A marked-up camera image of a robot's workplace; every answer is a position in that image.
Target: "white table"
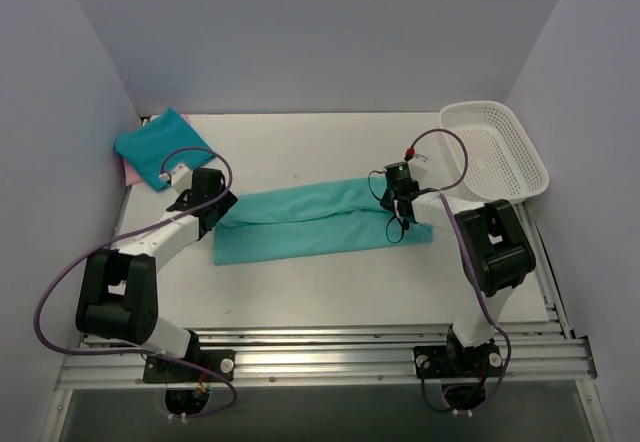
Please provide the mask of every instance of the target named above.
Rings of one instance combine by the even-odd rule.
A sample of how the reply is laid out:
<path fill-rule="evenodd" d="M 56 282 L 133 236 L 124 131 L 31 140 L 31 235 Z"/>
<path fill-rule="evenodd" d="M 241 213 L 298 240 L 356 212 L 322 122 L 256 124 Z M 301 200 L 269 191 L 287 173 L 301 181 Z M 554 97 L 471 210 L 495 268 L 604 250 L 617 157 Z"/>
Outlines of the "white table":
<path fill-rule="evenodd" d="M 402 159 L 437 114 L 194 115 L 192 126 L 229 160 L 236 195 L 366 177 Z M 437 137 L 418 152 L 433 162 L 434 186 L 452 180 Z M 213 162 L 211 166 L 221 166 Z M 121 231 L 154 222 L 175 198 L 146 184 L 131 189 Z M 453 235 L 428 245 L 218 267 L 212 235 L 158 276 L 160 313 L 189 328 L 448 324 L 477 304 Z M 509 299 L 503 322 L 547 321 L 536 274 Z"/>

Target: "white laundry basket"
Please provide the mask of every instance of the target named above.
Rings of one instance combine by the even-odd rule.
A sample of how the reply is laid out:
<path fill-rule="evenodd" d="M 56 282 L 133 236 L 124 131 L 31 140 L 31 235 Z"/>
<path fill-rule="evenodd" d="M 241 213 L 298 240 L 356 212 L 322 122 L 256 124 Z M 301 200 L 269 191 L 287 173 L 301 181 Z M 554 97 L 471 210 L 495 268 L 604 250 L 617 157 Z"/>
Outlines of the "white laundry basket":
<path fill-rule="evenodd" d="M 492 101 L 462 102 L 440 111 L 440 126 L 460 136 L 469 152 L 469 171 L 460 186 L 474 201 L 506 199 L 512 203 L 538 195 L 549 186 L 549 173 L 507 106 Z M 452 137 L 440 137 L 452 170 L 459 175 L 464 157 Z"/>

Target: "gray floor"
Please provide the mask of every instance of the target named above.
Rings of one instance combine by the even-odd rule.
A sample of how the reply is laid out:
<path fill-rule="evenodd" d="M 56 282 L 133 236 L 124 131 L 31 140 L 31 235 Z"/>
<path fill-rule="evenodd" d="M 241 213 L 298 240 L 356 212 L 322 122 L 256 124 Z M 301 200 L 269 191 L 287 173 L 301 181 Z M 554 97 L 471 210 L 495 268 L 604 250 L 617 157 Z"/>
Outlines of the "gray floor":
<path fill-rule="evenodd" d="M 63 441 L 592 440 L 572 382 L 508 383 L 473 418 L 430 411 L 419 386 L 241 389 L 238 404 L 205 420 L 169 423 L 160 393 L 82 391 Z M 214 392 L 218 400 L 227 394 Z"/>

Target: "metal frame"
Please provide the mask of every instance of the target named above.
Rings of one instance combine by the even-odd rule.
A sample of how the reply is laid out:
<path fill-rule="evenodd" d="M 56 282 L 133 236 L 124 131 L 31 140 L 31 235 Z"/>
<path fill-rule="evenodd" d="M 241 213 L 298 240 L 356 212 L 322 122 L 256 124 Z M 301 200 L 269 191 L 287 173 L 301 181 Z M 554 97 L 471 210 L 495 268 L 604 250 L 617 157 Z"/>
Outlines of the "metal frame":
<path fill-rule="evenodd" d="M 536 254 L 536 270 L 549 322 L 505 324 L 513 343 L 513 358 L 505 381 L 574 380 L 594 439 L 608 442 L 611 436 L 593 380 L 597 374 L 588 341 L 573 338 L 540 235 L 526 207 L 518 205 L 516 211 Z M 442 344 L 447 329 L 445 325 L 412 325 L 211 328 L 196 332 L 204 350 L 225 347 L 237 351 L 234 385 L 242 388 L 417 384 L 412 348 Z M 86 337 L 83 344 L 95 348 L 114 346 L 91 336 Z M 504 346 L 500 337 L 497 344 Z M 144 364 L 137 355 L 67 357 L 61 367 L 42 440 L 60 437 L 73 390 L 164 388 L 142 383 Z M 446 381 L 427 381 L 429 384 L 441 382 Z M 190 385 L 171 384 L 171 387 Z"/>

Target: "teal towel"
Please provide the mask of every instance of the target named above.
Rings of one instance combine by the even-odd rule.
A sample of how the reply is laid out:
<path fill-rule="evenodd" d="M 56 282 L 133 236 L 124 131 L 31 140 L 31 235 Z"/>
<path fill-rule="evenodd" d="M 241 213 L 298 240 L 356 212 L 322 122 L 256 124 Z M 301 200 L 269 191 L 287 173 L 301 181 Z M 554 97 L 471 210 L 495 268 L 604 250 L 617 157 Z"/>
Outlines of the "teal towel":
<path fill-rule="evenodd" d="M 372 178 L 382 195 L 385 181 Z M 418 244 L 433 239 L 431 226 L 413 225 L 402 241 L 387 240 L 391 214 L 369 191 L 367 179 L 341 180 L 239 197 L 215 229 L 215 265 L 332 254 Z M 389 238 L 397 240 L 397 223 Z"/>
<path fill-rule="evenodd" d="M 180 114 L 171 108 L 139 129 L 118 135 L 114 144 L 116 152 L 157 192 L 169 186 L 159 177 L 164 159 L 176 149 L 191 146 L 209 147 Z M 212 158 L 210 154 L 200 150 L 185 151 L 171 157 L 165 168 L 172 170 L 180 162 L 184 162 L 193 170 Z"/>

